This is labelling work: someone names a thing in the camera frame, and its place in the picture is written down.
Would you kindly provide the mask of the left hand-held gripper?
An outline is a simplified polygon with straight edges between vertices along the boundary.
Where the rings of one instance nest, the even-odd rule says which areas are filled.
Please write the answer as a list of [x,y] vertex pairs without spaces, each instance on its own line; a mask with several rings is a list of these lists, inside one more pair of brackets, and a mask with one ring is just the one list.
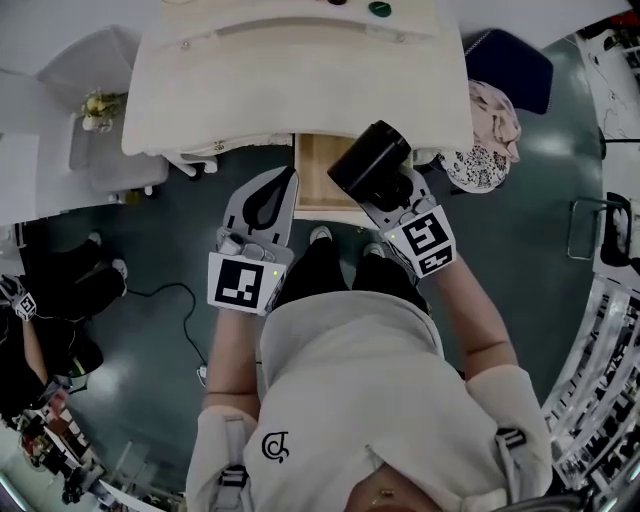
[[[280,294],[294,253],[287,247],[299,178],[291,166],[265,171],[238,188],[208,259],[207,303],[266,316]],[[243,233],[272,233],[271,242]]]

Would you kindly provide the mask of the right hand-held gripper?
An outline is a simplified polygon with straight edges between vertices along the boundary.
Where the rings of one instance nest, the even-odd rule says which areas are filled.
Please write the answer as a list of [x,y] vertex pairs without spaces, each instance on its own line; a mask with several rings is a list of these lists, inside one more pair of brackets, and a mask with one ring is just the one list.
[[436,204],[423,175],[406,165],[399,172],[411,181],[407,207],[383,212],[371,202],[359,206],[393,254],[417,278],[424,278],[456,260],[456,241],[444,209]]

